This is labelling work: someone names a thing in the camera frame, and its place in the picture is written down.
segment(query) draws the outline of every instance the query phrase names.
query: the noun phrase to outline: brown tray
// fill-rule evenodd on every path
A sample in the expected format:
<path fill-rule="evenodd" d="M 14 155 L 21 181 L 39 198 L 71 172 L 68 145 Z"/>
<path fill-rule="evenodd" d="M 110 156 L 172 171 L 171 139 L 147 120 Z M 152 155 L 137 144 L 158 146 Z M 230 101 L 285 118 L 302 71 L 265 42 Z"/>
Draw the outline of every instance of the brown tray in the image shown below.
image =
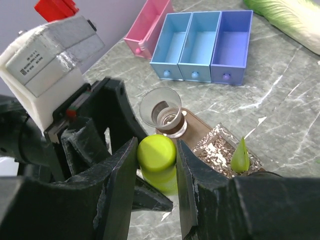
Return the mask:
<path fill-rule="evenodd" d="M 213 128 L 202 121 L 200 118 L 198 118 L 196 115 L 194 115 L 188 109 L 182 108 L 182 111 L 186 111 L 186 115 L 184 117 L 187 121 L 188 126 L 185 133 L 181 137 L 179 137 L 179 139 L 185 141 L 188 147 L 193 150 L 196 145 L 203 139 L 203 137 L 211 132 Z M 155 130 L 155 132 L 156 134 L 162 135 L 162 133 L 157 129 Z M 265 169 L 262 167 L 258 170 L 258 172 L 261 171 L 265 171 Z"/>

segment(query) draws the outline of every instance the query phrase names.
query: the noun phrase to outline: gray marble surface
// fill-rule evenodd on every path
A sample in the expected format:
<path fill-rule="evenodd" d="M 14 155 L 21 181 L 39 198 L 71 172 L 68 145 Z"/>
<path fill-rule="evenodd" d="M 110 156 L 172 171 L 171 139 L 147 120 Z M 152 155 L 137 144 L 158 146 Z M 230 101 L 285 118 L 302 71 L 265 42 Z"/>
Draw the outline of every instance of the gray marble surface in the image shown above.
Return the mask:
<path fill-rule="evenodd" d="M 176 12 L 246 9 L 240 0 L 173 0 L 173 6 Z M 320 57 L 260 16 L 252 22 L 243 86 L 159 80 L 149 61 L 134 57 L 122 40 L 85 74 L 89 82 L 105 76 L 124 80 L 140 121 L 143 96 L 169 87 L 179 93 L 183 107 L 210 126 L 222 123 L 238 138 L 250 133 L 247 145 L 265 169 L 320 177 Z M 180 240 L 178 198 L 172 199 L 171 213 L 132 213 L 128 239 Z"/>

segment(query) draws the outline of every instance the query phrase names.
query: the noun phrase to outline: blue drawer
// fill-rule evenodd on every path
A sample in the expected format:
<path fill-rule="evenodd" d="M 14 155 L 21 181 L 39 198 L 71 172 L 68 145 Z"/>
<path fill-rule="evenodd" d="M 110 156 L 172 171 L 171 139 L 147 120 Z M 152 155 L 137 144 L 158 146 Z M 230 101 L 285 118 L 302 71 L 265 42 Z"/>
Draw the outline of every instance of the blue drawer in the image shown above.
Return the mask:
<path fill-rule="evenodd" d="M 184 80 L 211 83 L 210 66 L 220 17 L 220 11 L 192 14 L 178 63 Z"/>
<path fill-rule="evenodd" d="M 185 43 L 191 16 L 191 12 L 169 13 L 166 15 L 150 62 L 160 79 L 183 79 L 178 62 Z"/>
<path fill-rule="evenodd" d="M 242 85 L 253 11 L 222 11 L 211 63 L 211 82 Z"/>

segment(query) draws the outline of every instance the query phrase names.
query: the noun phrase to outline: cable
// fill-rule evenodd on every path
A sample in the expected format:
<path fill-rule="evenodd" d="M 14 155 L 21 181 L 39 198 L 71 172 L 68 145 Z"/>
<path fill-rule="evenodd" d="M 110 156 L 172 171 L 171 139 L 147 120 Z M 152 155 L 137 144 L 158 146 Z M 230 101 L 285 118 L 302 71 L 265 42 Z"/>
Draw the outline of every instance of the cable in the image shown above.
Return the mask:
<path fill-rule="evenodd" d="M 19 136 L 18 136 L 18 150 L 19 150 L 19 154 L 21 156 L 21 160 L 23 160 L 25 163 L 30 163 L 30 161 L 28 160 L 28 158 L 26 157 L 24 151 L 23 151 L 23 147 L 22 147 L 22 138 L 23 138 L 23 134 L 24 134 L 24 130 L 27 126 L 27 122 L 30 119 L 29 114 L 26 114 L 26 118 L 20 128 L 20 132 L 19 132 Z"/>

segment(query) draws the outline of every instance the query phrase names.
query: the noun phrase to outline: yellow-green cup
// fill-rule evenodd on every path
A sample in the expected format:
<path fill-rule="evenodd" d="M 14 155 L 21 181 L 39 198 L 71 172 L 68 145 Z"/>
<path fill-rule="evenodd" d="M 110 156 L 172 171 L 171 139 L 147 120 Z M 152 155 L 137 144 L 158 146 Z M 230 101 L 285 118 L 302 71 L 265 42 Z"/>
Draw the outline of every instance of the yellow-green cup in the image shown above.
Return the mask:
<path fill-rule="evenodd" d="M 147 136 L 137 149 L 137 159 L 144 180 L 165 195 L 178 193 L 176 146 L 164 135 Z"/>

